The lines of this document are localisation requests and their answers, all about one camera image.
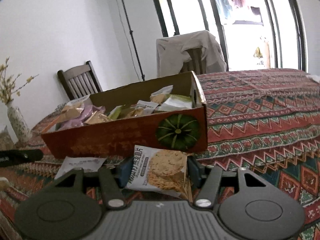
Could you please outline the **black tripod light stand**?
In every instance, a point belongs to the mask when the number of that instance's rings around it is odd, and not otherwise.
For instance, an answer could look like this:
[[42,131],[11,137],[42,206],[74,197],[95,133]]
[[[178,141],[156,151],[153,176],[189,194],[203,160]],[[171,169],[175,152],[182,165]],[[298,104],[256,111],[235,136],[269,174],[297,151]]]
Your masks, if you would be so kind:
[[129,53],[131,56],[131,61],[133,69],[139,81],[145,81],[145,74],[140,62],[135,38],[133,35],[133,30],[131,28],[131,23],[129,15],[127,13],[125,0],[115,0],[117,4],[117,10],[119,15],[119,20],[126,38],[127,46],[129,48]]

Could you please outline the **beige jacket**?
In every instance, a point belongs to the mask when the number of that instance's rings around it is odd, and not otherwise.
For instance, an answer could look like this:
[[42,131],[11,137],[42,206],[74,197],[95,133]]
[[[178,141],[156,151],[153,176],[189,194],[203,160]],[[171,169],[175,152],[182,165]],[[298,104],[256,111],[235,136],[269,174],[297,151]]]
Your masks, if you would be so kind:
[[185,62],[191,61],[191,49],[200,49],[206,73],[225,72],[227,64],[216,37],[207,30],[158,38],[156,40],[157,77],[178,74]]

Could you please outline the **oat cookie snack packet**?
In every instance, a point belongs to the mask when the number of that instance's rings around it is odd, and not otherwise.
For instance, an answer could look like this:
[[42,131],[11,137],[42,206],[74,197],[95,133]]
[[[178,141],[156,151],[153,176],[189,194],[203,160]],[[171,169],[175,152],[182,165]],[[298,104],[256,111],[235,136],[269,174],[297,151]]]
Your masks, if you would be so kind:
[[181,151],[136,145],[126,188],[158,192],[191,202],[187,160],[188,155]]

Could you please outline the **yellow flower branches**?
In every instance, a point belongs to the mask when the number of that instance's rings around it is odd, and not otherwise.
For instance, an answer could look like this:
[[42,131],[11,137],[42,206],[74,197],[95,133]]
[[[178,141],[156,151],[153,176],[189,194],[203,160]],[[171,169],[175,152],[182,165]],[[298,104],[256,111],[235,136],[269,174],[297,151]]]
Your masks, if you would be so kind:
[[9,61],[10,57],[7,57],[5,59],[5,63],[1,64],[1,103],[5,105],[12,102],[14,100],[14,96],[21,96],[21,90],[26,85],[30,84],[35,78],[38,77],[38,74],[31,75],[25,80],[25,82],[22,85],[17,86],[16,82],[22,74],[7,74],[9,68]]

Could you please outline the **pink snack packet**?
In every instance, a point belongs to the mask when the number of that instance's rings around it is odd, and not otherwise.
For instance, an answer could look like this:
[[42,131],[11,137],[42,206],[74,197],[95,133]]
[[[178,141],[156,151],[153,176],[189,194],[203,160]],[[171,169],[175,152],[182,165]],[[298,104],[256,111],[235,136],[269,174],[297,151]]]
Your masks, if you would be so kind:
[[76,118],[71,118],[67,121],[61,122],[59,125],[58,131],[64,130],[64,129],[70,129],[70,128],[77,128],[82,127],[85,125],[85,121],[87,121],[93,113],[104,113],[105,107],[97,107],[95,105],[87,105],[84,107],[80,115]]

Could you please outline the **white flat snack packet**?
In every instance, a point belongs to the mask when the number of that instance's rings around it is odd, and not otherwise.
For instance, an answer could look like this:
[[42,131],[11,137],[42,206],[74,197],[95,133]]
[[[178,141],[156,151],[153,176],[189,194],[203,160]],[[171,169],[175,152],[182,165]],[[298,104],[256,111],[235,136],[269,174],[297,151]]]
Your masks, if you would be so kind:
[[87,172],[97,172],[99,168],[102,167],[105,162],[105,158],[93,158],[93,157],[84,157],[84,158],[71,158],[66,157],[60,166],[55,180],[66,174],[67,172],[73,169],[82,169],[85,173]]

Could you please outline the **floral ceramic vase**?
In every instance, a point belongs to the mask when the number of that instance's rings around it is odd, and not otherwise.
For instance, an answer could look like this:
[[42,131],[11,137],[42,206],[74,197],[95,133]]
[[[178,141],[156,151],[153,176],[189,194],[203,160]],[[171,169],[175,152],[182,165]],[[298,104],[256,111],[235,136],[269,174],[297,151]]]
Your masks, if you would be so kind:
[[25,122],[19,107],[15,105],[14,100],[8,102],[6,107],[8,119],[17,139],[22,144],[26,144],[31,138],[31,131]]

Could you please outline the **orange cardboard snack box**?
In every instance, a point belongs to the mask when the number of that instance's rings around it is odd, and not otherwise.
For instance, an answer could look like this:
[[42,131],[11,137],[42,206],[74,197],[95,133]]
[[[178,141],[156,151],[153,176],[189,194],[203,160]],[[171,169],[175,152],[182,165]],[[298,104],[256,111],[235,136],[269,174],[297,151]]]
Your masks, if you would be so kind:
[[191,98],[193,107],[147,116],[130,117],[82,127],[50,131],[52,121],[41,138],[57,159],[65,157],[108,157],[133,155],[136,145],[200,153],[207,149],[206,99],[194,72],[186,72],[132,83],[92,94],[90,100],[109,113],[117,106],[133,106],[149,100],[153,92],[172,85],[174,95]]

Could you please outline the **chair with beige jacket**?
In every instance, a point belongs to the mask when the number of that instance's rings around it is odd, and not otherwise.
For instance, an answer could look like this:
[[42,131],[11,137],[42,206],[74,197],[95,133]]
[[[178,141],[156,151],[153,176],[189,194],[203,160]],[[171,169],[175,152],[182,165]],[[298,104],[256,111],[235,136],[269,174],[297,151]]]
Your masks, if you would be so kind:
[[193,71],[197,75],[206,74],[206,61],[202,59],[202,48],[187,50],[191,60],[184,62],[180,73]]

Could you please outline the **black framed sliding window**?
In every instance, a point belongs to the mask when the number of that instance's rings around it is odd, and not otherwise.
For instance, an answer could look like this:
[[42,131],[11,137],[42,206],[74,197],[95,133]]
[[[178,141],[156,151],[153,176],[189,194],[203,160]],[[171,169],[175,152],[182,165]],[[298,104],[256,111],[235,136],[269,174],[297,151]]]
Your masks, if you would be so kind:
[[306,38],[297,0],[153,0],[164,37],[207,30],[230,71],[306,70]]

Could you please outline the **patterned red tablecloth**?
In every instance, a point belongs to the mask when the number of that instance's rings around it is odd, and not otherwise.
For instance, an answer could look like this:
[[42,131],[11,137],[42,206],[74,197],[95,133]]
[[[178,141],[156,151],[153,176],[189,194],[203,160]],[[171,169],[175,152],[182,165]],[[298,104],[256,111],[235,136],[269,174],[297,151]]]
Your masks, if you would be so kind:
[[[208,150],[196,155],[226,171],[249,168],[300,202],[305,226],[298,239],[319,239],[319,83],[301,70],[247,70],[198,75],[207,103]],[[33,129],[26,149],[41,161],[1,168],[1,239],[22,239],[13,224],[16,207],[53,181],[55,159],[40,132],[64,105]]]

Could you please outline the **dark wooden chair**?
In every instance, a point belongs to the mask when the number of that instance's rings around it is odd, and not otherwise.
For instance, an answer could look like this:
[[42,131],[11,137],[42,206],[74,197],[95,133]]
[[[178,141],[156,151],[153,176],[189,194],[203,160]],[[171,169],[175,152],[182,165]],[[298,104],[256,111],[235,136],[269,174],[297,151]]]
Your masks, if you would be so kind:
[[69,100],[102,92],[102,87],[91,61],[66,71],[59,70],[57,77]]

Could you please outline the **green snack packet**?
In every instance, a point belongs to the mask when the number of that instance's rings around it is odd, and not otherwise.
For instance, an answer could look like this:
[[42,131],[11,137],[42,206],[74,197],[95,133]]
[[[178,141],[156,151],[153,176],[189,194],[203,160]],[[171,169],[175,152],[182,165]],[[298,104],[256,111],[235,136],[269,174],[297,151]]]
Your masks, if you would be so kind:
[[180,111],[184,109],[192,109],[193,101],[189,96],[170,94],[158,108],[161,112]]

